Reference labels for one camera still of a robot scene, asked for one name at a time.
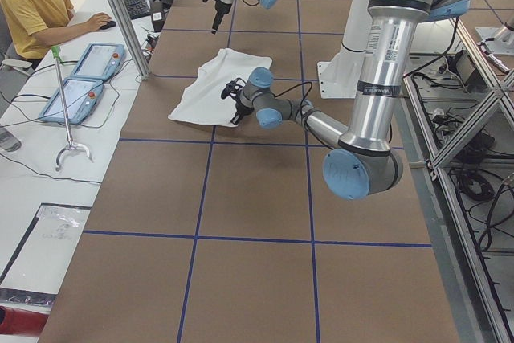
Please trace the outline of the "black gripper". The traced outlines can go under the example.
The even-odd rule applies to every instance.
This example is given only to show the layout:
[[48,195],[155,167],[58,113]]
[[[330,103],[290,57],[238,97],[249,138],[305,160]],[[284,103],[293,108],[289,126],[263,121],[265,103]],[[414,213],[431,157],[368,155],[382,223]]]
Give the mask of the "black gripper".
[[223,0],[215,0],[215,11],[214,21],[211,27],[211,33],[216,34],[222,23],[223,16],[230,13],[230,3],[226,3]]
[[230,120],[233,125],[238,125],[245,116],[251,115],[255,109],[252,103],[245,96],[235,97],[236,113]]

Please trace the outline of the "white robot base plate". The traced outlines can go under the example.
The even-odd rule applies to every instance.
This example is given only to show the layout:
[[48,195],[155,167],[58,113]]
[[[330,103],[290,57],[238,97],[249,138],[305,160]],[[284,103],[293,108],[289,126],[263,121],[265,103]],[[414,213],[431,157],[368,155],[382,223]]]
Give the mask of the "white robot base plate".
[[318,62],[316,69],[320,96],[323,99],[354,98],[363,59],[363,52],[341,51],[331,61]]

